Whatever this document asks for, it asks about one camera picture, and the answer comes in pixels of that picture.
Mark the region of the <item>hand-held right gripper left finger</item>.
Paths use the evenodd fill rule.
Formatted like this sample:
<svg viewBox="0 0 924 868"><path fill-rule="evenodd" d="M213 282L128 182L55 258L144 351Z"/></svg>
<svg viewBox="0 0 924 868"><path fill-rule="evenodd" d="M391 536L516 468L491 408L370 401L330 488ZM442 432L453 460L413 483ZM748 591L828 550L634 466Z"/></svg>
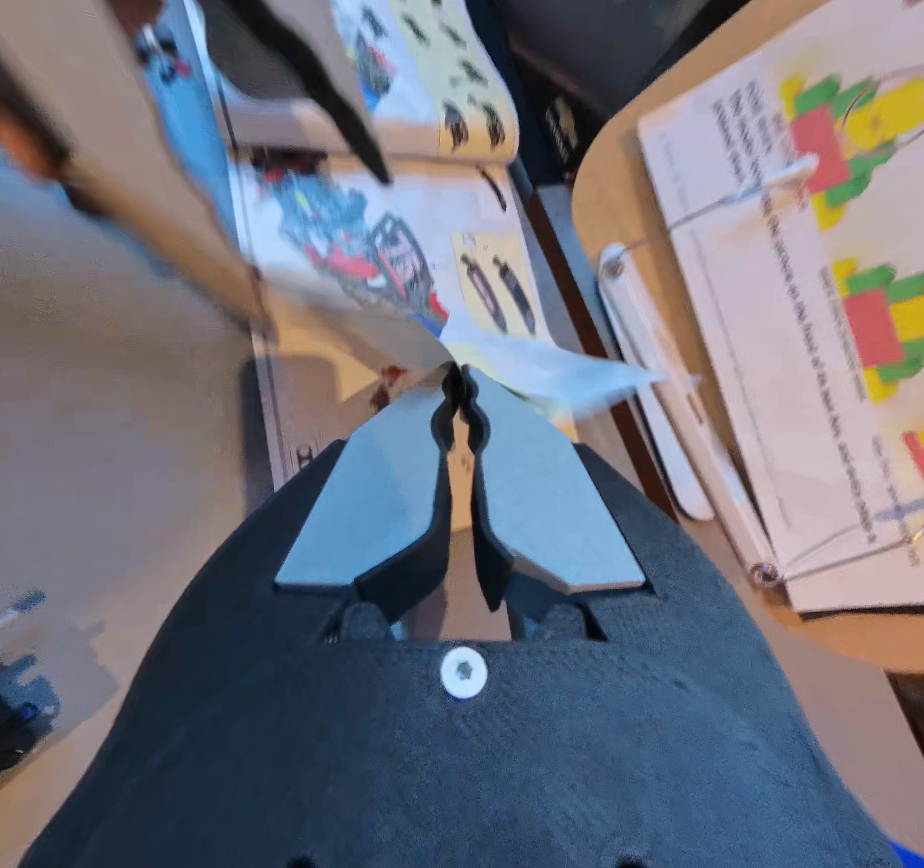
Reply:
<svg viewBox="0 0 924 868"><path fill-rule="evenodd" d="M274 578L399 620L443 582L452 528L448 456L458 367L443 365L339 442Z"/></svg>

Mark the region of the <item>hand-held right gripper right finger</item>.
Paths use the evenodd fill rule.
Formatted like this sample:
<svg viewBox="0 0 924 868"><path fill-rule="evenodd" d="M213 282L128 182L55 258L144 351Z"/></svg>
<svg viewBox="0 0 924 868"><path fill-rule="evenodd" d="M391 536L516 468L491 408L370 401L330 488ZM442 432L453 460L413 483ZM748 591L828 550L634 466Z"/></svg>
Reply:
<svg viewBox="0 0 924 868"><path fill-rule="evenodd" d="M577 445L477 368L462 369L471 531L491 610L548 610L646 585Z"/></svg>

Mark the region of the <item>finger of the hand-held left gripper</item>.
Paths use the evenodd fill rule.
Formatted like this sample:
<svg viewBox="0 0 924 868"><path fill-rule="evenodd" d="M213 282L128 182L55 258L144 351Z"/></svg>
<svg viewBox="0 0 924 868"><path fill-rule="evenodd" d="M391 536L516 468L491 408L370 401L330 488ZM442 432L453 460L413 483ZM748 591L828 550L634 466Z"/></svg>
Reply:
<svg viewBox="0 0 924 868"><path fill-rule="evenodd" d="M239 92L313 100L367 170L393 181L329 0L196 0L207 52Z"/></svg>
<svg viewBox="0 0 924 868"><path fill-rule="evenodd" d="M215 304L264 334L260 284L174 156L137 42L164 0L1 0L2 139Z"/></svg>

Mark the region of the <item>instruction booklet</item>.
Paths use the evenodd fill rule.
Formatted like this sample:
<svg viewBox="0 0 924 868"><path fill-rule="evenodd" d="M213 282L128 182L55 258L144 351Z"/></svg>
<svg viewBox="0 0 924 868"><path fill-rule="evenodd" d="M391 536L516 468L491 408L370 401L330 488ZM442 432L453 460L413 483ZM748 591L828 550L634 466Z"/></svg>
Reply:
<svg viewBox="0 0 924 868"><path fill-rule="evenodd" d="M509 174L514 103L464 1L329 5L391 183L317 102L225 85L237 237L278 326L254 343L276 489L414 384L447 321L450 350L502 376L549 375L562 340ZM499 365L511 349L523 368Z"/></svg>

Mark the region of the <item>white paper stand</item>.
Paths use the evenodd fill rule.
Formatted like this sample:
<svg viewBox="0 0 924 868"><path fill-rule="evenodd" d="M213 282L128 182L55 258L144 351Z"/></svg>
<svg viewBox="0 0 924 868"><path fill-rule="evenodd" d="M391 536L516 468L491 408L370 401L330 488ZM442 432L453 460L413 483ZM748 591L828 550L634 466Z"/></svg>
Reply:
<svg viewBox="0 0 924 868"><path fill-rule="evenodd" d="M753 585L783 585L783 574L730 455L722 446L633 249L611 243L597 266L597 290L624 360L650 377L638 392L641 412L679 510L716 521Z"/></svg>

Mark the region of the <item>printed paper sheet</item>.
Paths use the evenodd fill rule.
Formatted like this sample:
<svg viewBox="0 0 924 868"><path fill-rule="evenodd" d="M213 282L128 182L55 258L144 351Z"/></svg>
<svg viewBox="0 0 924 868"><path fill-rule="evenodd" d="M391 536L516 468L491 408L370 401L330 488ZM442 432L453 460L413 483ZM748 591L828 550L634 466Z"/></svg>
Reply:
<svg viewBox="0 0 924 868"><path fill-rule="evenodd" d="M829 0L639 119L800 612L922 607L922 0Z"/></svg>

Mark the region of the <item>black toy car box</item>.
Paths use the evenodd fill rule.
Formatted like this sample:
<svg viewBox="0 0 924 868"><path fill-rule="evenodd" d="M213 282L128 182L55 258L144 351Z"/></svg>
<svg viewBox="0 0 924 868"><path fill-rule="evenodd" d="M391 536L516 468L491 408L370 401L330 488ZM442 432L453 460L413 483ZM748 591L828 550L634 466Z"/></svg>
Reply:
<svg viewBox="0 0 924 868"><path fill-rule="evenodd" d="M748 0L464 0L514 100L516 179L561 184L575 151L547 112L572 98L602 126Z"/></svg>

